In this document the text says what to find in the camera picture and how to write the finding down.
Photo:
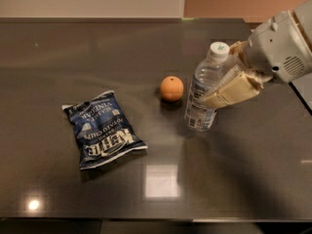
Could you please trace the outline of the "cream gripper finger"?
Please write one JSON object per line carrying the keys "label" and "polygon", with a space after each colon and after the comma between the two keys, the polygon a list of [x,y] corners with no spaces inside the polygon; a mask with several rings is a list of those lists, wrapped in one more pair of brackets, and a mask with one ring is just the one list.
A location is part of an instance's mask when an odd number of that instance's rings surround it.
{"label": "cream gripper finger", "polygon": [[218,109],[256,97],[263,89],[263,82],[253,71],[234,65],[200,101]]}
{"label": "cream gripper finger", "polygon": [[246,47],[247,47],[246,41],[237,41],[230,46],[230,54],[233,56],[234,63],[240,65],[242,68],[251,67],[245,55]]}

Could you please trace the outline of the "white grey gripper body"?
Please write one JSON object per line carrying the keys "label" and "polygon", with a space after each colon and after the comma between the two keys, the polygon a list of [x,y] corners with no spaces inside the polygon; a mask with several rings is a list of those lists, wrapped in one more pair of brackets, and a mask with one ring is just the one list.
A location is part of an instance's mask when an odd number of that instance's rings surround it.
{"label": "white grey gripper body", "polygon": [[252,68],[284,83],[312,71],[312,12],[281,12],[251,34],[245,55]]}

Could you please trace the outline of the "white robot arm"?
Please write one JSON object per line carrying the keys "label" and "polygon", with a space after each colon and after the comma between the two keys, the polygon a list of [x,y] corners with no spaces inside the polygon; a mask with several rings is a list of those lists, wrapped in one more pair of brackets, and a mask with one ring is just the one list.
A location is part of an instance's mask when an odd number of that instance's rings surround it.
{"label": "white robot arm", "polygon": [[312,71],[312,0],[260,24],[230,47],[225,75],[200,97],[218,109],[254,98],[272,79],[290,83]]}

